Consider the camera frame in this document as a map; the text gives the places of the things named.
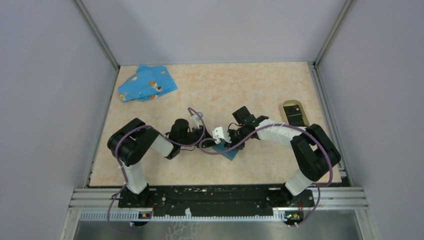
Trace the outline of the blue card holder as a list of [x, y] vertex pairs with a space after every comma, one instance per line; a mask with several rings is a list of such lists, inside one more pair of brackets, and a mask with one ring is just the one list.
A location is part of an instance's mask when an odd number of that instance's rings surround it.
[[233, 149], [233, 150], [227, 151], [228, 149], [226, 148], [224, 142], [214, 145], [212, 149], [215, 152], [220, 153], [223, 157], [225, 157], [226, 159], [230, 161], [232, 161], [236, 157], [237, 153], [239, 152], [239, 149]]

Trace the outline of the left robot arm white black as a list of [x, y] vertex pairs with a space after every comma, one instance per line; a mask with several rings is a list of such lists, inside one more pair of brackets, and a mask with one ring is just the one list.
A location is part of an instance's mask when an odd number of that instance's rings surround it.
[[214, 146], [216, 143], [213, 140], [200, 143], [211, 137], [204, 125], [190, 127], [189, 122], [183, 118], [175, 120], [170, 132], [166, 134], [160, 133], [139, 118], [134, 118], [109, 138], [107, 147], [122, 169], [124, 189], [131, 193], [131, 202], [144, 207], [150, 200], [150, 193], [145, 190], [149, 184], [142, 166], [142, 158], [148, 150], [154, 150], [171, 160], [181, 152], [182, 147]]

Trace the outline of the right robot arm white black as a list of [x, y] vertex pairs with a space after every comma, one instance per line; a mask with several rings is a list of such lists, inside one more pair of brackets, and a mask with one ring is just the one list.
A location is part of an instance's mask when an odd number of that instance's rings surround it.
[[224, 144], [225, 151], [242, 149], [248, 139], [270, 141], [291, 148], [298, 170], [284, 184], [281, 199], [287, 206], [295, 206], [301, 193], [316, 183], [341, 161], [341, 154], [318, 124], [293, 126], [279, 123], [267, 116], [255, 117], [243, 106], [233, 112], [237, 129], [217, 127], [212, 132], [216, 144]]

